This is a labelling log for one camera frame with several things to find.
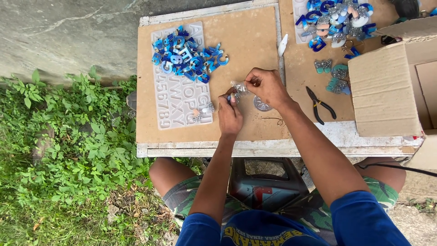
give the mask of concrete wall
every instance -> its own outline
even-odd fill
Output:
[[[136,74],[140,17],[243,0],[0,0],[0,76],[52,83],[92,65],[107,81]]]

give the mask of pliers handle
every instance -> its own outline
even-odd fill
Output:
[[[334,110],[331,108],[331,107],[329,107],[329,105],[327,105],[326,103],[324,103],[324,102],[322,102],[322,101],[320,101],[320,100],[313,100],[313,102],[314,102],[314,106],[313,106],[313,109],[314,109],[314,116],[316,117],[316,120],[320,123],[320,124],[322,124],[322,125],[325,125],[325,123],[323,122],[323,120],[319,117],[319,112],[317,111],[317,103],[319,103],[320,105],[322,105],[323,107],[325,107],[327,110],[329,110],[329,112],[331,112],[331,116],[332,116],[332,118],[333,119],[337,119],[337,115],[335,114],[335,112],[334,112]]]

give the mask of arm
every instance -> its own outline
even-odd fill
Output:
[[[282,116],[323,200],[333,201],[353,191],[370,191],[346,156],[303,113],[288,95],[276,70],[254,68],[247,75],[247,89]]]
[[[243,127],[243,116],[237,108],[234,94],[231,94],[231,104],[227,95],[218,98],[218,119],[222,136],[217,149],[205,171],[202,182],[194,197],[190,214],[202,213],[211,216],[219,225],[222,224],[225,207],[226,191],[228,189],[229,169],[231,165],[232,149],[235,139]]]

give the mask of hand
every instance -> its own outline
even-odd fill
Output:
[[[231,104],[228,104],[228,95],[231,94]],[[236,138],[243,127],[243,115],[237,107],[234,96],[234,88],[230,88],[226,94],[218,97],[218,121],[222,136]]]
[[[253,68],[244,80],[247,89],[257,95],[261,101],[278,110],[292,102],[290,95],[282,84],[277,70]]]

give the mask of brown board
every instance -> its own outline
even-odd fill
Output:
[[[377,28],[388,26],[398,18],[394,6],[386,0],[369,0],[369,3],[374,7],[374,14],[371,16],[371,20],[377,24]],[[347,65],[348,59],[343,58],[343,56],[348,53],[342,51],[341,48],[331,48],[330,41],[319,52],[313,52],[308,47],[308,44],[296,44],[292,1],[279,0],[279,9],[281,13],[282,36],[288,34],[288,44],[284,52],[288,93],[299,103],[304,113],[313,122],[317,122],[317,120],[314,117],[313,104],[305,86],[310,87],[320,100],[334,109],[337,119],[333,119],[330,112],[322,106],[317,106],[319,108],[319,116],[323,121],[355,120],[352,97],[343,93],[337,95],[327,91],[326,86],[332,78],[331,74],[318,74],[314,67],[314,60],[328,59],[333,60],[333,66],[337,64]],[[364,53],[381,47],[380,37],[366,39]]]
[[[217,111],[214,122],[201,126],[158,130],[156,119],[153,65],[151,63],[150,33],[202,21],[205,46],[221,48],[229,56],[229,63],[211,74],[211,98],[216,109],[217,97],[226,93],[230,81],[243,81],[253,67],[278,69],[274,7],[240,11],[216,16],[196,18],[138,28],[138,99],[137,143],[217,141],[220,137]],[[244,116],[243,129],[237,140],[274,140],[288,138],[286,127],[279,127],[276,110],[261,112],[253,106],[253,94],[240,99],[239,108]]]

